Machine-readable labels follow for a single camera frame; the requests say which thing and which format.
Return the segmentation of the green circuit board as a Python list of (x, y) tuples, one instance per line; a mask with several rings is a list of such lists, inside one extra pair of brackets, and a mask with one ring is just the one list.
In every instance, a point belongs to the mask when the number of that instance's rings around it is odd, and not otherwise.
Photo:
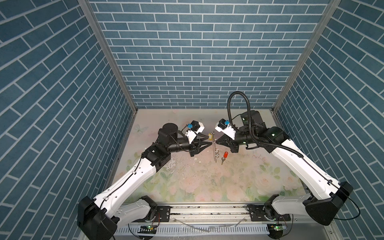
[(285, 227), (281, 224), (268, 224), (268, 230), (270, 233), (282, 232)]
[(150, 234), (155, 235), (157, 233), (157, 226), (140, 226), (138, 235)]

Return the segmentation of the right green circuit board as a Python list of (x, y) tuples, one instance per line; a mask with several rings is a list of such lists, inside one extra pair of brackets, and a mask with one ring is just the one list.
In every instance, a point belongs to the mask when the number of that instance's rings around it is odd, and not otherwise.
[(282, 232), (285, 227), (281, 224), (268, 224), (268, 230), (270, 233)]

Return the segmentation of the key with red tag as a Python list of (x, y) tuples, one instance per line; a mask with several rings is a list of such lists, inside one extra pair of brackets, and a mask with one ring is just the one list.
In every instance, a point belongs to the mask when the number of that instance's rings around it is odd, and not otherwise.
[(228, 152), (225, 152), (224, 155), (222, 156), (222, 158), (221, 158), (221, 160), (222, 160), (221, 165), (223, 165), (224, 161), (228, 157), (228, 154), (229, 154)]

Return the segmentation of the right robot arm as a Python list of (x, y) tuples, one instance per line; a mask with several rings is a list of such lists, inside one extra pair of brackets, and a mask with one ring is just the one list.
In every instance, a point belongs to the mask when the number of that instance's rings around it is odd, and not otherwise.
[(265, 203), (265, 218), (275, 221), (282, 215), (303, 215), (328, 226), (336, 220), (338, 211), (350, 198), (354, 188), (328, 175), (302, 151), (279, 127), (267, 128), (258, 111), (241, 114), (243, 126), (235, 130), (230, 121), (221, 119), (215, 129), (223, 133), (216, 143), (238, 153), (239, 147), (250, 144), (265, 149), (281, 160), (309, 188), (309, 193), (298, 197), (272, 195)]

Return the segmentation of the right corner aluminium post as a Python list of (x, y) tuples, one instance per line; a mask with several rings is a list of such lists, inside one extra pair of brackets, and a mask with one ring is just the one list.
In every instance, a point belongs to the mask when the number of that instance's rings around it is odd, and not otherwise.
[(326, 8), (325, 8), (325, 10), (324, 10), (324, 12), (320, 18), (320, 21), (318, 22), (318, 24), (314, 28), (314, 31), (313, 31), (310, 39), (308, 40), (303, 52), (301, 53), (300, 57), (298, 58), (298, 61), (295, 65), (295, 67), (293, 68), (293, 70), (292, 70), (290, 76), (288, 77), (284, 87), (282, 88), (282, 91), (279, 94), (277, 101), (274, 103), (274, 105), (272, 107), (272, 113), (274, 115), (277, 114), (277, 112), (278, 112), (279, 108), (281, 107), (285, 97), (287, 96), (289, 90), (291, 89), (291, 87), (295, 83), (296, 78), (298, 77), (304, 64), (306, 63), (307, 59), (309, 58), (310, 54), (312, 53), (316, 43), (320, 39), (323, 31), (325, 30), (328, 22), (330, 21), (331, 17), (335, 13), (340, 2), (341, 2), (340, 0), (331, 0), (331, 1), (329, 1), (328, 5), (326, 6)]

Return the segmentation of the corner aluminium post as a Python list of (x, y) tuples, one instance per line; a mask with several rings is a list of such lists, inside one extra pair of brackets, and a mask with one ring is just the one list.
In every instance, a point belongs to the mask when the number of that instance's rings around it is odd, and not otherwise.
[(310, 54), (312, 53), (316, 43), (320, 39), (323, 31), (325, 30), (328, 22), (330, 21), (331, 17), (335, 13), (340, 2), (341, 2), (340, 0), (331, 0), (331, 1), (329, 1), (328, 5), (326, 6), (326, 8), (325, 8), (325, 10), (324, 10), (324, 12), (320, 18), (320, 21), (318, 22), (318, 24), (314, 28), (314, 31), (313, 31), (310, 39), (308, 40), (303, 52), (301, 53), (300, 57), (298, 58), (298, 61), (295, 65), (295, 67), (293, 68), (293, 70), (292, 70), (290, 76), (288, 77), (284, 87), (282, 88), (282, 91), (279, 94), (277, 101), (274, 103), (274, 105), (272, 107), (272, 113), (274, 115), (277, 114), (277, 112), (278, 112), (279, 108), (281, 107), (285, 97), (287, 96), (289, 90), (291, 89), (291, 87), (295, 83), (296, 78), (298, 77), (304, 64), (306, 63), (307, 59), (309, 58)]
[(100, 24), (98, 23), (97, 21), (97, 18), (96, 18), (96, 15), (91, 7), (91, 4), (89, 1), (86, 1), (86, 0), (78, 0), (79, 2), (79, 5), (103, 51), (103, 53), (105, 54), (105, 57), (108, 61), (108, 64), (110, 65), (111, 67), (111, 70), (113, 71), (116, 79), (117, 79), (117, 82), (119, 84), (119, 86), (121, 87), (127, 101), (128, 101), (128, 104), (129, 106), (131, 107), (134, 115), (137, 113), (138, 111), (138, 108), (137, 106), (135, 105), (134, 103), (134, 100), (131, 96), (131, 94), (129, 93), (129, 90), (127, 88), (127, 85), (123, 79), (123, 76), (121, 74), (121, 71), (116, 63), (116, 60), (112, 54), (112, 51), (108, 45), (108, 42), (103, 34), (103, 31), (100, 27)]

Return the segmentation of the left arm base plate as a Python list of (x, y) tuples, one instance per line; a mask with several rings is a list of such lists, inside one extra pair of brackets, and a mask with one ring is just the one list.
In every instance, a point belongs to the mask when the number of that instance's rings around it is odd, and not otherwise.
[(135, 220), (134, 223), (153, 223), (153, 222), (169, 222), (171, 215), (170, 206), (157, 206), (156, 210), (150, 209), (150, 212), (143, 219)]

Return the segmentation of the aluminium front rail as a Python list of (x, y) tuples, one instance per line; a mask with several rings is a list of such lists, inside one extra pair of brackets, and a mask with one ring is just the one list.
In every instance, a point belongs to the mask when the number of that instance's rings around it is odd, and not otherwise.
[(160, 225), (250, 225), (250, 224), (281, 224), (282, 232), (269, 235), (216, 235), (216, 236), (184, 236), (184, 237), (146, 237), (146, 236), (115, 236), (110, 240), (340, 240), (342, 235), (335, 224), (322, 226), (308, 216), (290, 215), (291, 220), (252, 222), (246, 210), (248, 204), (157, 204), (170, 206), (169, 222), (134, 223), (125, 226), (157, 226)]

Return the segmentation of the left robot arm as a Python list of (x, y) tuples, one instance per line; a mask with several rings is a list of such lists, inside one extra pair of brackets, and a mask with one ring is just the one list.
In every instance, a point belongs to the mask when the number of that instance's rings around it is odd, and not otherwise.
[(171, 159), (172, 153), (199, 154), (211, 146), (202, 132), (204, 125), (192, 121), (182, 133), (173, 123), (163, 125), (158, 137), (134, 166), (116, 183), (93, 198), (85, 196), (78, 204), (77, 225), (89, 240), (109, 240), (116, 230), (131, 222), (153, 221), (158, 205), (148, 196), (124, 206), (125, 200)]

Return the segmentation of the left green circuit board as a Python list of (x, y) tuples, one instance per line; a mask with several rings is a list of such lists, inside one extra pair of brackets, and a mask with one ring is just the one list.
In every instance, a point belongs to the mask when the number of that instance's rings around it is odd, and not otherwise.
[(150, 234), (155, 235), (157, 233), (157, 226), (140, 226), (138, 235)]

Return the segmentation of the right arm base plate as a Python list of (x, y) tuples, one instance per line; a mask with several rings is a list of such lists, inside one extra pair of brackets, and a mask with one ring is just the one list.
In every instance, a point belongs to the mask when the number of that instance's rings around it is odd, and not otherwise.
[(263, 221), (290, 221), (291, 216), (289, 214), (279, 215), (275, 210), (265, 205), (246, 205), (246, 210), (250, 213), (252, 222), (263, 222)]

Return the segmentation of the left corner aluminium post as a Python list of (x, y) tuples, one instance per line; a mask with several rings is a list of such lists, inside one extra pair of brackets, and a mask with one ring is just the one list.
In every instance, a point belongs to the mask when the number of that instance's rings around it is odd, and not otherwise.
[(127, 101), (128, 101), (128, 104), (129, 106), (131, 107), (134, 115), (137, 113), (138, 111), (138, 108), (137, 106), (135, 105), (134, 103), (134, 100), (131, 96), (131, 94), (129, 93), (129, 90), (127, 88), (127, 85), (123, 79), (123, 76), (121, 74), (121, 71), (116, 63), (116, 60), (112, 54), (112, 51), (108, 45), (108, 42), (103, 34), (103, 31), (100, 27), (100, 24), (98, 23), (97, 21), (97, 18), (96, 18), (96, 15), (91, 7), (91, 4), (89, 1), (86, 1), (86, 0), (78, 0), (79, 2), (79, 5), (103, 51), (103, 53), (105, 54), (105, 57), (108, 61), (108, 64), (110, 65), (111, 67), (111, 70), (113, 71), (116, 79), (117, 79), (117, 82), (119, 84), (119, 86), (121, 87)]

